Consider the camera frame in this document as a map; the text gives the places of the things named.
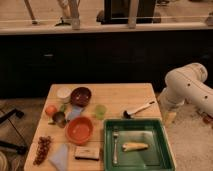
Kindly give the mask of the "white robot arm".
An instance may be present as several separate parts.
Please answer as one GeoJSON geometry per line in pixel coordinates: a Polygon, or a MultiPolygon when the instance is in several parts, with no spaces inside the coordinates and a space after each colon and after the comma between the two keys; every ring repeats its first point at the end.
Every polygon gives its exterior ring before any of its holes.
{"type": "Polygon", "coordinates": [[[213,88],[204,84],[207,77],[207,69],[200,63],[191,63],[169,71],[165,76],[166,87],[159,95],[159,103],[170,111],[189,100],[213,117],[213,88]]]}

